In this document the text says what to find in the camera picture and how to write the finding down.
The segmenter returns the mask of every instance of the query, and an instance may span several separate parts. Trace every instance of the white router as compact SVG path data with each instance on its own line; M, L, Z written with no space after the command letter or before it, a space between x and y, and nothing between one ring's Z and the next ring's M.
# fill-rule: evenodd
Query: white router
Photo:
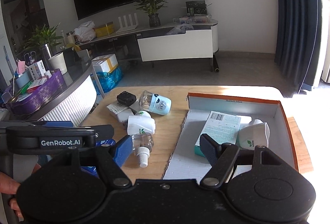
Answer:
M118 19L119 19L120 29L118 29L118 30L116 31L116 33L118 33L118 32L123 32L123 31L131 31L131 30L135 29L135 28L139 25L139 22L138 22L138 16L136 15L136 13L134 13L135 25L133 25L132 15L131 15L131 14L128 15L129 22L130 22L130 26L127 25L126 15L124 15L123 18L124 18L125 26L123 27L123 23L122 23L122 21L121 21L121 17L118 17Z

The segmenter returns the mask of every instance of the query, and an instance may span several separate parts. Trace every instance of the white ribbed table side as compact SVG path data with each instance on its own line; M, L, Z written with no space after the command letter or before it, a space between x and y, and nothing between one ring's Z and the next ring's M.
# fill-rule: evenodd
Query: white ribbed table side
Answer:
M47 113L45 121L71 121L75 127L85 119L96 100L96 91L90 76L65 100Z

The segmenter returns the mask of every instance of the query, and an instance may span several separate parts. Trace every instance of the hand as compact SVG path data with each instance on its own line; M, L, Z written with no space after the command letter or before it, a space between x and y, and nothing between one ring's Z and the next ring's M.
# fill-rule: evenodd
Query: hand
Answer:
M32 173L36 172L40 169L40 165L36 164ZM0 192L6 194L16 194L17 189L19 188L20 184L13 180L11 177L7 176L6 174L0 172ZM19 209L19 205L17 204L16 198L13 198L9 201L9 205L11 209L13 209L18 217L23 218L22 213Z

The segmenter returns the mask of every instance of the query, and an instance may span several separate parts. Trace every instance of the coffee table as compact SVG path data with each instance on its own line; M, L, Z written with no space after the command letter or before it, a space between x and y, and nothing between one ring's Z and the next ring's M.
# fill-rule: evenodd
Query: coffee table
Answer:
M170 113L166 116L153 114L156 121L156 132L153 136L154 147L146 168L139 168L136 156L127 159L122 169L135 182L137 178L161 179L165 173L169 159L178 141L182 124L189 110L186 99L188 92L205 94L223 94L240 97L280 100L288 119L293 143L298 159L300 173L313 170L311 158L306 148L300 130L290 113L290 108L280 91L273 87L260 86L138 86L117 87L100 102L97 108L84 120L82 126L111 124L114 127L114 139L118 141L127 134L118 121L111 116L107 105L116 101L116 97L123 91L140 96L142 91L148 90L172 100Z

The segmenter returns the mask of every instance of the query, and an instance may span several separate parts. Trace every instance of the black glass vase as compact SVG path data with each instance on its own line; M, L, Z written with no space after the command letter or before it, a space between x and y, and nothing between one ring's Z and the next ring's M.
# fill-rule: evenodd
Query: black glass vase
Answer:
M149 26L150 27L160 26L160 19L158 17L158 14L149 15Z

